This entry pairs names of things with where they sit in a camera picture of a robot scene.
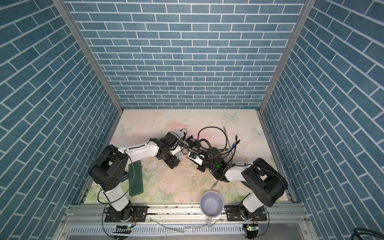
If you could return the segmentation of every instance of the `metal frame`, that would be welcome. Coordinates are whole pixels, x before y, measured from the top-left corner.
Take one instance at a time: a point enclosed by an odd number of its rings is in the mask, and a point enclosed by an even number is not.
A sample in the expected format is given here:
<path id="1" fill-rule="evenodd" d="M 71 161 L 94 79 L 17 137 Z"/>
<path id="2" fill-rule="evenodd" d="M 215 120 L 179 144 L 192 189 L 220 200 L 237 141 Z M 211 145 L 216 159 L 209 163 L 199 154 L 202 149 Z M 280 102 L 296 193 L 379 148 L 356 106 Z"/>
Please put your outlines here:
<path id="1" fill-rule="evenodd" d="M 226 204 L 238 204 L 237 202 L 226 202 Z M 141 235 L 146 231 L 153 231 L 152 227 L 157 227 L 156 220 L 161 224 L 171 224 L 172 227 L 183 228 L 185 225 L 199 225 L 206 223 L 207 218 L 200 210 L 199 204 L 196 203 L 159 203 L 159 204 L 143 204 L 137 203 L 133 205 L 147 205 L 148 213 L 146 221 L 138 222 L 137 226 L 141 227 Z M 70 205 L 63 223 L 59 226 L 53 240 L 66 240 L 69 235 L 84 235 L 83 232 L 73 229 L 85 228 L 86 231 L 92 231 L 92 234 L 104 235 L 100 230 L 101 216 L 105 205 L 103 204 L 82 204 Z M 313 229 L 309 217 L 302 203 L 278 202 L 272 207 L 266 208 L 269 212 L 270 224 L 275 223 L 298 223 L 305 240 L 316 240 L 316 235 L 312 234 Z M 241 224 L 249 223 L 247 221 L 228 222 L 226 213 L 222 212 L 220 216 L 214 218 L 212 222 L 219 220 L 215 227 L 241 226 Z M 268 221 L 259 221 L 260 228 L 265 228 Z M 104 228 L 111 231 L 116 223 L 105 223 Z M 206 234 L 217 234 L 214 231 L 205 232 Z M 161 236 L 161 232 L 155 232 L 151 236 Z"/>
<path id="2" fill-rule="evenodd" d="M 295 196 L 295 192 L 293 191 L 292 186 L 291 186 L 291 184 L 289 182 L 289 178 L 288 178 L 288 175 L 286 174 L 286 171 L 285 171 L 285 169 L 283 167 L 283 163 L 281 161 L 280 155 L 277 152 L 276 146 L 275 146 L 274 141 L 273 141 L 272 136 L 271 136 L 271 132 L 269 131 L 269 128 L 268 128 L 268 126 L 266 124 L 266 120 L 264 118 L 264 114 L 261 113 L 261 112 L 258 112 L 257 115 L 259 116 L 259 120 L 260 120 L 260 123 L 261 123 L 262 128 L 263 128 L 265 139 L 268 142 L 269 149 L 271 150 L 273 159 L 275 160 L 277 171 L 288 182 L 288 189 L 287 189 L 287 191 L 285 193 L 287 194 L 287 197 L 288 197 L 289 200 L 291 200 L 292 202 L 297 202 L 297 197 Z"/>
<path id="3" fill-rule="evenodd" d="M 117 225 L 108 225 L 105 226 L 105 231 L 112 235 L 114 230 L 116 229 Z M 154 236 L 157 237 L 166 237 L 166 236 L 178 236 L 178 235 L 194 235 L 194 238 L 196 238 L 195 235 L 207 235 L 207 234 L 215 234 L 215 235 L 221 235 L 221 237 L 224 237 L 223 235 L 227 234 L 237 234 L 237 235 L 244 235 L 244 227 L 243 224 L 239 223 L 221 223 L 216 224 L 214 227 L 199 227 L 196 228 L 194 225 L 183 225 L 182 227 L 179 224 L 167 224 L 167 227 L 170 228 L 176 228 L 179 230 L 183 230 L 183 233 L 173 231 L 170 229 L 166 229 L 154 224 L 139 224 L 136 225 L 134 228 L 132 228 L 132 232 L 130 234 L 124 234 L 124 233 L 115 233 L 115 236 L 127 236 L 127 237 L 151 237 Z M 68 235 L 76 235 L 76 236 L 101 236 L 106 237 L 103 229 L 101 226 L 94 227 L 93 225 L 77 225 L 72 226 L 69 229 Z"/>
<path id="4" fill-rule="evenodd" d="M 304 23 L 307 20 L 315 2 L 316 2 L 316 0 L 306 0 L 306 2 L 304 3 L 303 8 L 301 9 L 299 18 L 297 19 L 297 22 L 296 22 L 296 24 L 292 30 L 291 36 L 288 40 L 288 43 L 284 49 L 283 54 L 281 55 L 281 59 L 279 61 L 279 64 L 277 65 L 276 70 L 273 73 L 271 82 L 269 83 L 269 85 L 266 89 L 266 92 L 264 94 L 262 102 L 260 103 L 260 107 L 259 107 L 260 112 L 264 111 L 266 104 L 267 104 L 269 98 L 271 97 L 273 89 L 275 88 L 277 81 L 279 80 L 279 77 L 283 71 L 283 68 L 284 68 L 285 64 L 287 63 L 289 55 L 291 54 L 292 49 L 295 46 L 297 39 L 299 38 L 300 32 L 303 29 Z"/>
<path id="5" fill-rule="evenodd" d="M 115 95 L 113 89 L 111 88 L 111 85 L 109 84 L 109 82 L 107 80 L 107 77 L 104 75 L 103 70 L 101 69 L 99 63 L 97 62 L 95 56 L 93 55 L 92 50 L 90 49 L 88 43 L 86 42 L 83 34 L 80 31 L 79 26 L 76 24 L 75 19 L 73 18 L 72 14 L 70 13 L 70 10 L 68 9 L 64 0 L 52 0 L 52 2 L 55 5 L 55 7 L 57 8 L 57 10 L 59 11 L 64 22 L 67 24 L 67 27 L 71 31 L 73 37 L 75 38 L 76 42 L 80 46 L 85 57 L 88 59 L 89 64 L 92 66 L 93 70 L 95 71 L 100 82 L 102 83 L 105 90 L 107 91 L 108 95 L 112 99 L 112 102 L 115 104 L 119 113 L 122 113 L 124 110 L 122 105 L 120 104 L 117 96 Z"/>
<path id="6" fill-rule="evenodd" d="M 109 143 L 111 142 L 113 134 L 114 134 L 116 128 L 118 127 L 121 116 L 122 116 L 122 113 L 119 113 L 118 117 L 116 118 L 116 120 L 112 126 L 111 131 L 108 134 L 108 137 L 107 137 L 107 140 L 105 141 L 104 147 L 108 146 Z M 83 189 L 79 195 L 79 198 L 76 201 L 78 204 L 82 204 L 84 202 L 84 200 L 87 196 L 87 193 L 88 193 L 88 191 L 92 185 L 92 182 L 93 182 L 93 179 L 90 176 L 88 176 L 87 182 L 85 183 L 85 185 L 84 185 L 84 187 L 83 187 Z"/>

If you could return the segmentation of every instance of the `brick-pattern wallpaper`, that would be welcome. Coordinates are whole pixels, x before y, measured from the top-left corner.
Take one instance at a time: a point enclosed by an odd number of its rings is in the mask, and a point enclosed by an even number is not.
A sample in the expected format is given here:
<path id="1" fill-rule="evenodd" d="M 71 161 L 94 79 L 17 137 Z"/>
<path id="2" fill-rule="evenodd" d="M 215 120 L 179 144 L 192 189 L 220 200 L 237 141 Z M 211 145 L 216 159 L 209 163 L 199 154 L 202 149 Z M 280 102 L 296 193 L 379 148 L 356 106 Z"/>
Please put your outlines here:
<path id="1" fill-rule="evenodd" d="M 384 232 L 383 13 L 317 0 L 265 110 L 319 239 Z"/>
<path id="2" fill-rule="evenodd" d="M 257 108 L 304 1 L 66 3 L 125 108 Z"/>
<path id="3" fill-rule="evenodd" d="M 51 0 L 0 6 L 0 239 L 51 238 L 118 113 Z"/>

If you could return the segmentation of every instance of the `table surface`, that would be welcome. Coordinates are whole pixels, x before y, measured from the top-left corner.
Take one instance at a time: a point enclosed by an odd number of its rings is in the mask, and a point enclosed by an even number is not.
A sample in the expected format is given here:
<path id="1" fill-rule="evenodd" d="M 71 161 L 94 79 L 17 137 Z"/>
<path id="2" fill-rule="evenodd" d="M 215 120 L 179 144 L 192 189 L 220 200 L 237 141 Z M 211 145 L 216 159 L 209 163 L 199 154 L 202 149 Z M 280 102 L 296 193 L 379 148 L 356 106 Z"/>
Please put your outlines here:
<path id="1" fill-rule="evenodd" d="M 116 147 L 133 146 L 147 142 L 150 138 L 162 138 L 169 131 L 187 129 L 187 137 L 197 138 L 200 129 L 207 126 L 226 128 L 229 142 L 235 142 L 235 135 L 241 142 L 238 144 L 233 162 L 244 164 L 261 157 L 276 168 L 268 143 L 265 139 L 260 121 L 255 110 L 245 109 L 169 109 L 169 110 L 125 110 L 113 134 L 111 144 Z M 212 147 L 223 148 L 224 134 L 214 128 L 201 131 L 199 138 L 207 139 Z M 170 169 L 163 160 L 149 157 L 141 160 L 144 192 L 129 196 L 135 203 L 176 203 L 199 202 L 201 196 L 211 190 L 216 179 L 208 169 L 201 172 L 187 155 L 180 159 L 174 169 Z M 122 183 L 123 189 L 128 188 L 128 181 Z M 87 194 L 86 204 L 95 204 L 100 187 L 92 183 Z M 218 182 L 213 188 L 225 202 L 243 200 L 251 189 L 240 181 Z M 100 194 L 102 202 L 107 201 Z M 279 200 L 287 200 L 284 194 Z"/>

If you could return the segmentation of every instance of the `green plastic tray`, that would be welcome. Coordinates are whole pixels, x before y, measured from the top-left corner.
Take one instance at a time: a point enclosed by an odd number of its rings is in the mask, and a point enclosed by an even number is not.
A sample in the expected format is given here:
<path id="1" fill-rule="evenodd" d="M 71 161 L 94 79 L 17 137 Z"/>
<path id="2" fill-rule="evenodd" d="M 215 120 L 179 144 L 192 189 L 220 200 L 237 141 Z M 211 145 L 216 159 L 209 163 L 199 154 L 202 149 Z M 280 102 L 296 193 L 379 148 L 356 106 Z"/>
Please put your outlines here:
<path id="1" fill-rule="evenodd" d="M 129 190 L 129 195 L 130 196 L 136 196 L 139 194 L 142 194 L 144 192 L 144 187 L 143 187 L 143 175 L 142 175 L 142 170 L 141 170 L 141 161 L 136 161 L 133 163 L 135 167 L 135 178 L 132 183 L 132 178 L 133 178 L 133 167 L 132 164 L 129 164 L 128 170 L 129 170 L 129 185 L 132 184 L 130 190 Z"/>

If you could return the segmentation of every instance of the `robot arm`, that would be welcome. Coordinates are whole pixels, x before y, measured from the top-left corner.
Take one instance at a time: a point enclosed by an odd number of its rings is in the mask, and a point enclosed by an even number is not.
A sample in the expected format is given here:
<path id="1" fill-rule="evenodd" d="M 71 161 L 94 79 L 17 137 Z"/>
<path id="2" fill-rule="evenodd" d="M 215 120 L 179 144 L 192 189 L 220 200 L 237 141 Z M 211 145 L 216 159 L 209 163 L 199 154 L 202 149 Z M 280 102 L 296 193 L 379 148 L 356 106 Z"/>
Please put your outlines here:
<path id="1" fill-rule="evenodd" d="M 285 178 L 262 158 L 246 166 L 231 167 L 225 178 L 230 182 L 246 182 L 253 191 L 239 204 L 239 211 L 245 219 L 252 219 L 255 211 L 263 205 L 271 207 L 288 187 Z"/>
<path id="2" fill-rule="evenodd" d="M 163 159 L 173 169 L 183 156 L 180 142 L 180 138 L 183 136 L 183 132 L 176 130 L 167 133 L 160 140 L 151 138 L 147 143 L 131 147 L 117 148 L 109 145 L 101 152 L 96 162 L 89 167 L 89 175 L 101 186 L 112 207 L 117 212 L 121 212 L 130 203 L 121 186 L 121 179 L 125 172 L 128 172 L 131 161 L 133 163 L 146 157 L 156 156 L 158 159 Z"/>
<path id="3" fill-rule="evenodd" d="M 193 142 L 189 142 L 189 146 L 199 147 Z M 262 158 L 245 166 L 235 166 L 226 163 L 215 147 L 207 151 L 200 151 L 200 156 L 196 152 L 191 152 L 188 158 L 196 163 L 197 169 L 202 172 L 209 168 L 217 180 L 247 183 L 253 192 L 239 204 L 239 211 L 244 219 L 252 219 L 256 210 L 263 205 L 271 207 L 288 187 L 283 176 Z"/>

